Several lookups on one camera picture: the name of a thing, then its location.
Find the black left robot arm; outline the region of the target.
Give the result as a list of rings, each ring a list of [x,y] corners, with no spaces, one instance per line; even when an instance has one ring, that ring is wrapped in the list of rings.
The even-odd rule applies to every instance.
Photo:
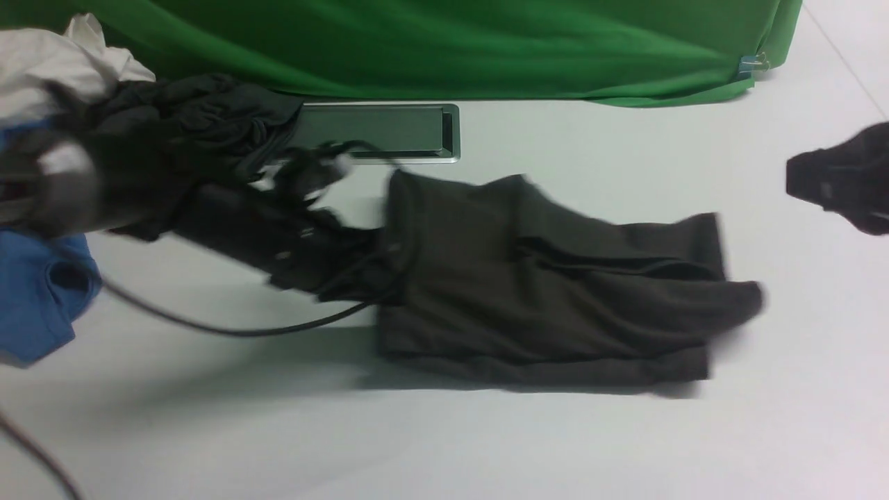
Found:
[[[109,231],[155,242],[171,233],[321,303],[396,298],[404,276],[380,233],[314,208],[346,176],[346,146],[290,147],[272,165],[261,189],[180,140],[31,129],[2,151],[2,226],[48,240]]]

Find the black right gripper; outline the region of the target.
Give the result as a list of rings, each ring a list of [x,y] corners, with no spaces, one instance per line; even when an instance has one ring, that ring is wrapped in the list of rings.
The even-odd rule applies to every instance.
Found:
[[[888,124],[786,163],[788,196],[837,213],[870,236],[888,233]]]

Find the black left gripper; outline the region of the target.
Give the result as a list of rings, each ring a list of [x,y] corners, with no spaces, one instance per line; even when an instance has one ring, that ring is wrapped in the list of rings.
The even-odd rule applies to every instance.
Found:
[[[299,211],[287,228],[291,247],[270,272],[272,287],[308,292],[320,303],[378,303],[397,288],[379,228],[347,226],[328,209]]]

